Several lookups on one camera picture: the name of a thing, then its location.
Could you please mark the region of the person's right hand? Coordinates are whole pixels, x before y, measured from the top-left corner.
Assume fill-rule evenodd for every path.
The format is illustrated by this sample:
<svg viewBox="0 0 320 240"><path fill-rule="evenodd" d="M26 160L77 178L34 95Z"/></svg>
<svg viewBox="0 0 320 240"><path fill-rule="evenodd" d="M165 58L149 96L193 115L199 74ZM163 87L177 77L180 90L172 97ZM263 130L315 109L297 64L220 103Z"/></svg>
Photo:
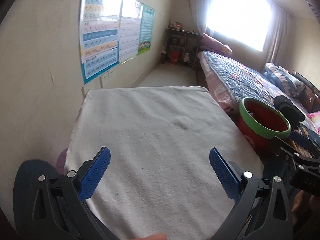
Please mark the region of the person's right hand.
<svg viewBox="0 0 320 240"><path fill-rule="evenodd" d="M293 201L292 220L298 226L319 224L319 197L301 190Z"/></svg>

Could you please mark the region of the person's left hand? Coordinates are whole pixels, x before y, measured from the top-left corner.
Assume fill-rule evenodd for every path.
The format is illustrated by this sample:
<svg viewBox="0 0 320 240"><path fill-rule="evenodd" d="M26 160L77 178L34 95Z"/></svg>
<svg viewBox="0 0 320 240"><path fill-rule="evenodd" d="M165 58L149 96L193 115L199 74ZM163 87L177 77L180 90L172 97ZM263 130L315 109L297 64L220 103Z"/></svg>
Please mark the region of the person's left hand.
<svg viewBox="0 0 320 240"><path fill-rule="evenodd" d="M133 240L167 240L167 236L163 233L156 233L147 237L135 238Z"/></svg>

